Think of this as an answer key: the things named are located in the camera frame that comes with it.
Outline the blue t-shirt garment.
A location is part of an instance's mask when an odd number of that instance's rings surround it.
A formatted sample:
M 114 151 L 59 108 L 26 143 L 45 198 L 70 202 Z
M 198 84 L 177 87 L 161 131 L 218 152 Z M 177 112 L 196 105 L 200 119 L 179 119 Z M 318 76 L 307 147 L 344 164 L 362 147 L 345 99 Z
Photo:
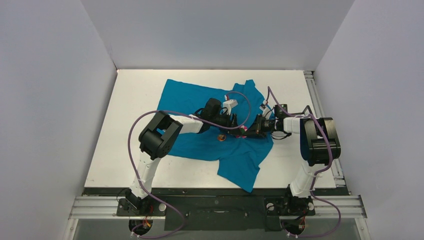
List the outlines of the blue t-shirt garment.
M 224 101 L 227 90 L 205 87 L 168 79 L 163 88 L 158 110 L 169 110 L 184 114 L 193 114 L 203 108 L 210 98 Z M 249 127 L 256 115 L 261 113 L 260 104 L 264 96 L 256 89 L 253 80 L 244 84 L 234 84 L 232 99 L 238 105 L 233 110 L 237 122 L 246 122 Z M 273 147 L 270 135 L 265 138 L 237 138 L 228 136 L 219 141 L 220 130 L 212 126 L 201 134 L 187 133 L 178 136 L 170 151 L 171 156 L 203 161 L 219 161 L 217 174 L 236 184 L 246 192 L 252 192 L 259 165 Z

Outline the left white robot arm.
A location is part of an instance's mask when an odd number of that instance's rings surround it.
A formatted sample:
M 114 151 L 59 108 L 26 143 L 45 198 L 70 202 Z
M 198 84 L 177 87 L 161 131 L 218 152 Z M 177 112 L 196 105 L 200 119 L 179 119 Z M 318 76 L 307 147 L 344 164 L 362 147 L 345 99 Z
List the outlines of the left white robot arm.
M 138 137 L 139 149 L 146 156 L 140 156 L 135 179 L 130 186 L 126 198 L 133 197 L 129 208 L 136 215 L 143 215 L 149 209 L 146 197 L 152 190 L 153 178 L 160 160 L 165 157 L 181 134 L 200 134 L 211 126 L 219 125 L 221 129 L 235 128 L 236 115 L 231 114 L 232 108 L 238 105 L 237 100 L 228 99 L 220 102 L 210 98 L 203 108 L 190 115 L 180 115 L 175 112 L 156 111 L 150 122 Z

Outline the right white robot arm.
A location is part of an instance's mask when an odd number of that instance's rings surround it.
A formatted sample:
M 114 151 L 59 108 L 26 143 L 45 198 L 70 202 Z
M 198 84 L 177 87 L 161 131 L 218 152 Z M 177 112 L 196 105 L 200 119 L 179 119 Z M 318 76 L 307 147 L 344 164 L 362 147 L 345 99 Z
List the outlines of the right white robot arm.
M 300 198 L 308 198 L 320 175 L 341 155 L 341 144 L 331 117 L 315 118 L 306 106 L 302 112 L 288 113 L 286 104 L 276 104 L 272 110 L 256 116 L 253 124 L 242 131 L 247 138 L 284 140 L 299 137 L 300 170 L 289 184 L 290 195 L 282 199 L 283 209 L 294 214 L 302 207 Z

